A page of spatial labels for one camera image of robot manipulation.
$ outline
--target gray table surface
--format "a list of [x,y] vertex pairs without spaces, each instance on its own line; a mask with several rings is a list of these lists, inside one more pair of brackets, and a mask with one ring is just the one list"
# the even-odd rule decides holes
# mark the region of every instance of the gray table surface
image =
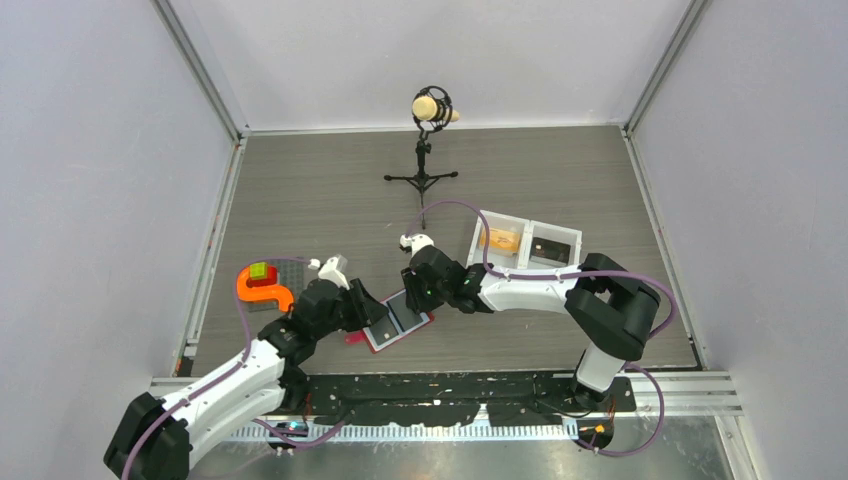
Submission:
[[[418,212],[418,193],[384,174],[415,173],[413,132],[253,137],[225,232],[193,375],[243,347],[231,296],[235,272],[256,257],[341,253],[348,276],[376,298],[402,288],[409,257],[398,237]],[[428,191],[427,202],[456,198],[478,207],[583,231],[583,254],[602,252],[631,271],[667,282],[656,239],[616,127],[446,130],[431,137],[427,171],[458,170]],[[476,218],[459,206],[428,215],[426,233],[464,263]],[[661,307],[659,323],[668,311]],[[436,321],[378,355],[322,340],[308,373],[573,368],[588,344],[574,323],[544,312],[463,315],[444,307]],[[257,332],[276,317],[251,314]],[[646,366],[692,366],[678,321],[653,339]]]

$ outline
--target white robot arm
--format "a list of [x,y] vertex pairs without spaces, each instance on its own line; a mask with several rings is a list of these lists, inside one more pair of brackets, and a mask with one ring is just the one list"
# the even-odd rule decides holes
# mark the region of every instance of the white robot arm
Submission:
[[106,466],[120,478],[142,433],[178,405],[184,406],[155,427],[132,459],[130,478],[184,479],[212,447],[250,420],[280,407],[302,406],[309,384],[299,365],[315,352],[316,343],[337,330],[361,330],[388,314],[359,279],[345,277],[346,265],[341,255],[320,265],[318,279],[300,293],[289,314],[259,332],[246,358],[242,351],[161,399],[143,393],[133,400],[106,450]]
[[[605,399],[626,362],[641,358],[659,308],[659,295],[639,281],[560,278],[580,271],[624,270],[600,254],[590,254],[579,267],[515,270],[492,266],[492,274],[482,264],[465,268],[451,260],[427,235],[403,236],[400,245],[412,254],[410,268],[401,275],[408,306],[416,312],[430,312],[447,303],[465,313],[524,309],[574,317],[591,340],[573,384],[575,398],[588,409]],[[611,294],[607,301],[596,296],[604,292]]]

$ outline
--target white cable track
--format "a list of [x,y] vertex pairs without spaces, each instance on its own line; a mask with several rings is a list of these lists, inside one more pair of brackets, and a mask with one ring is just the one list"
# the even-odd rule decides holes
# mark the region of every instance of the white cable track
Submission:
[[[304,438],[292,437],[294,441],[311,441],[320,437],[332,428],[328,425],[314,425],[309,422],[309,436]],[[246,425],[228,438],[231,442],[265,442],[271,435],[256,424]],[[425,427],[412,425],[401,427],[386,425],[366,427],[359,425],[345,426],[332,437],[332,443],[361,443],[361,442],[473,442],[497,440],[575,440],[577,439],[577,422],[573,419],[563,419],[562,425],[534,425],[515,427],[492,427],[486,419],[477,419],[465,426]]]

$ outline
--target microphone stand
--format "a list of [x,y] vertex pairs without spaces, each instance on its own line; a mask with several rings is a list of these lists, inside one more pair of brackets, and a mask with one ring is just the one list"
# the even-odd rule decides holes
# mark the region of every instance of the microphone stand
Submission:
[[[433,97],[431,90],[439,90],[444,95],[441,99],[436,99]],[[415,120],[415,125],[418,126],[418,130],[420,133],[418,134],[418,143],[415,144],[415,155],[418,157],[418,172],[411,177],[396,177],[392,175],[384,175],[383,179],[386,181],[392,180],[406,180],[410,185],[412,185],[416,190],[418,190],[418,195],[421,197],[421,208],[424,208],[424,192],[430,189],[433,185],[436,184],[442,178],[456,178],[459,176],[459,172],[450,172],[443,173],[440,175],[429,175],[426,171],[424,171],[424,165],[426,163],[426,156],[433,149],[433,146],[427,142],[427,139],[430,137],[431,133],[439,132],[448,124],[449,119],[451,118],[451,114],[453,112],[453,106],[451,106],[451,100],[448,96],[447,92],[444,89],[436,86],[430,86],[422,89],[418,92],[418,95],[415,98],[421,96],[430,96],[436,99],[436,101],[441,102],[445,111],[441,114],[441,119],[436,121],[430,121],[430,124],[433,126],[432,130],[425,130],[424,127],[421,126],[421,120],[419,120],[415,115],[412,118]],[[424,215],[421,215],[421,229],[425,230],[427,228],[427,220]]]

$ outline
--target white wall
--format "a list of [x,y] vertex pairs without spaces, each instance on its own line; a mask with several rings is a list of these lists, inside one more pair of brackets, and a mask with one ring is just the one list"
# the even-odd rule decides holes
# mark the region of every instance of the white wall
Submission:
[[848,3],[715,1],[637,131],[711,362],[777,479],[845,478]]
[[428,84],[464,126],[621,123],[688,1],[175,3],[251,129],[299,130],[412,127]]
[[232,146],[150,2],[5,2],[0,49],[0,476],[114,478]]

